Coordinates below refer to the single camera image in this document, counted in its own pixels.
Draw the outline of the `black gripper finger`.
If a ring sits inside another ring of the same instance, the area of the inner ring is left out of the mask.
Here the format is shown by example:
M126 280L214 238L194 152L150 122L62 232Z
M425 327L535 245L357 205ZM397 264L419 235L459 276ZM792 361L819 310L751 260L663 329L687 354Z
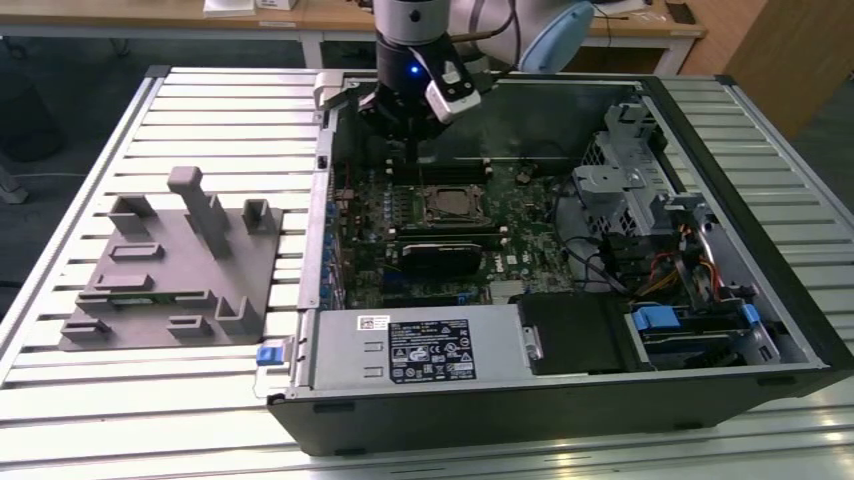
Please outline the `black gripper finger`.
M436 160L436 142L448 127L449 123L443 123L436 117L431 107L421 105L413 120L415 155L417 163L431 163Z
M413 105L393 92L372 92L359 102L359 114L373 132L400 147L415 162Z

